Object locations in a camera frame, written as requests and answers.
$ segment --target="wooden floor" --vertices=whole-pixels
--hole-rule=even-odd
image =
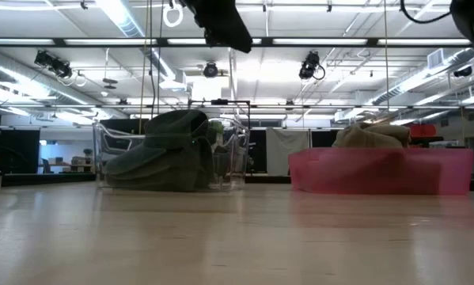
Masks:
[[[0,284],[474,284],[470,197],[0,192]]]

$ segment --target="beige cloth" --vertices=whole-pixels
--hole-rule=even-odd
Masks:
[[[411,130],[388,124],[355,123],[337,134],[334,147],[408,147]]]

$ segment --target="red object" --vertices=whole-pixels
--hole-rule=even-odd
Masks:
[[[472,150],[313,148],[289,156],[294,189],[324,194],[465,195]]]
[[[431,137],[436,136],[437,129],[433,124],[418,124],[414,123],[409,126],[411,129],[411,137],[412,138],[423,138],[423,137]]]

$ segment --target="chair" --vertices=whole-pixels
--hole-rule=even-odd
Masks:
[[[48,164],[48,160],[41,158],[41,161],[44,164],[44,174],[53,174],[54,172],[50,170],[50,165]]]

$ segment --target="white curtain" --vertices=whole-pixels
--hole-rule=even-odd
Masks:
[[[267,129],[267,172],[269,176],[287,176],[290,154],[309,148],[307,131]]]

